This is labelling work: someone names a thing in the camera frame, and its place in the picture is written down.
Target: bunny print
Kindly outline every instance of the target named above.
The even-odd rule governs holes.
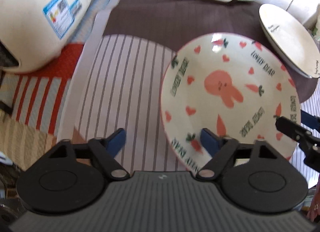
[[[212,95],[220,96],[228,108],[234,107],[234,100],[243,102],[243,96],[239,90],[232,85],[232,79],[224,70],[215,70],[204,80],[205,90]]]

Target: plate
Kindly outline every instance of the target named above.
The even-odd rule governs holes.
[[[304,26],[272,4],[263,4],[259,14],[262,29],[279,56],[302,76],[319,78],[320,53]]]
[[[196,173],[211,156],[200,143],[207,127],[242,143],[267,140],[287,159],[296,142],[278,132],[276,118],[300,124],[299,99],[280,60],[241,35],[214,33],[184,46],[161,88],[161,119],[177,157]]]

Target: brown tablecloth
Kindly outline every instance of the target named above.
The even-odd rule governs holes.
[[[229,32],[260,42],[280,58],[260,26],[259,7],[255,2],[229,5],[208,0],[121,0],[113,9],[104,34],[137,36],[178,51],[200,35]],[[286,67],[300,102],[306,101],[315,91],[317,79],[307,79]]]

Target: rice cooker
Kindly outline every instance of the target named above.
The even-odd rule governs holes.
[[[91,0],[0,0],[0,68],[31,72],[59,56]]]

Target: metal pin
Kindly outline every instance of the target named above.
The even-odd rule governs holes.
[[[115,178],[123,178],[127,175],[127,172],[122,169],[116,169],[111,172],[111,175]]]
[[[199,171],[199,175],[203,178],[211,178],[214,176],[214,171],[209,170],[209,169],[204,169]]]

